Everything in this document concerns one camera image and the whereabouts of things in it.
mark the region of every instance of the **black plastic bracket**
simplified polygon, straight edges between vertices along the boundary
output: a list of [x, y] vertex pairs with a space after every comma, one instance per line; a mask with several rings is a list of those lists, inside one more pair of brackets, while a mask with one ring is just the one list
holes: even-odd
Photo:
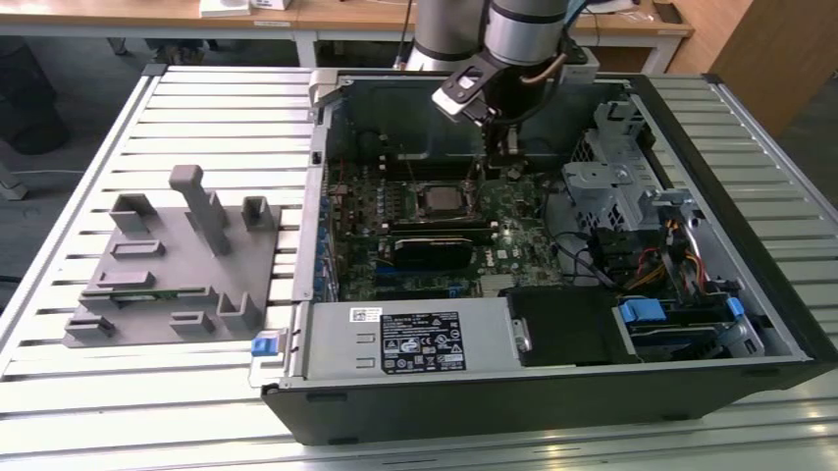
[[143, 69], [143, 77], [159, 77], [167, 72], [168, 64], [147, 64]]
[[718, 74], [707, 73], [707, 74], [702, 74], [702, 77], [704, 78], [707, 83], [711, 85], [724, 85], [724, 81], [722, 80]]

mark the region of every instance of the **blue drive latch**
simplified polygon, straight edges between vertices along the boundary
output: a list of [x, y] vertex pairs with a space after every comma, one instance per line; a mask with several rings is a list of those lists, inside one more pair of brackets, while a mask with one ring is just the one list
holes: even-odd
[[663, 306], [656, 299], [632, 298], [619, 305], [619, 314], [623, 322], [655, 322], [666, 320]]

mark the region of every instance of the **white label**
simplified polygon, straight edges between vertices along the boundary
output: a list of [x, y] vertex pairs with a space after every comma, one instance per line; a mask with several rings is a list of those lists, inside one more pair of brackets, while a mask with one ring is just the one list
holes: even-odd
[[288, 22], [252, 22], [253, 26], [268, 26], [268, 27], [289, 27], [291, 23]]
[[379, 307], [349, 307], [349, 322], [379, 322], [381, 309]]

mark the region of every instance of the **power supply label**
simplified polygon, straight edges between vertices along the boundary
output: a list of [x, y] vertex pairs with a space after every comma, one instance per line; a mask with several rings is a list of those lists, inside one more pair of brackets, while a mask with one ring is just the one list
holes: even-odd
[[381, 370], [388, 375], [464, 369], [458, 312], [381, 315]]

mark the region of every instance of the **floor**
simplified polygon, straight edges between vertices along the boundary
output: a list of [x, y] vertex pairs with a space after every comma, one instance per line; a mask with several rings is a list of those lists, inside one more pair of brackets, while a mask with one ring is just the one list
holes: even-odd
[[[57, 109], [71, 130], [71, 141], [36, 157], [16, 154], [0, 142], [0, 156], [15, 171], [84, 170], [96, 154], [112, 121], [152, 57], [140, 39], [128, 39], [127, 56], [115, 56], [104, 39], [28, 39], [40, 65], [59, 91]], [[288, 41], [220, 41], [223, 50], [208, 52], [205, 65], [296, 66]], [[349, 43], [343, 55], [324, 50], [325, 66], [387, 67], [393, 44]], [[780, 144], [806, 174], [838, 204], [838, 80], [827, 83], [780, 138]], [[72, 193], [80, 175], [20, 175], [29, 188], [27, 200], [0, 201], [0, 275], [21, 276]], [[0, 283], [0, 308], [15, 286]]]

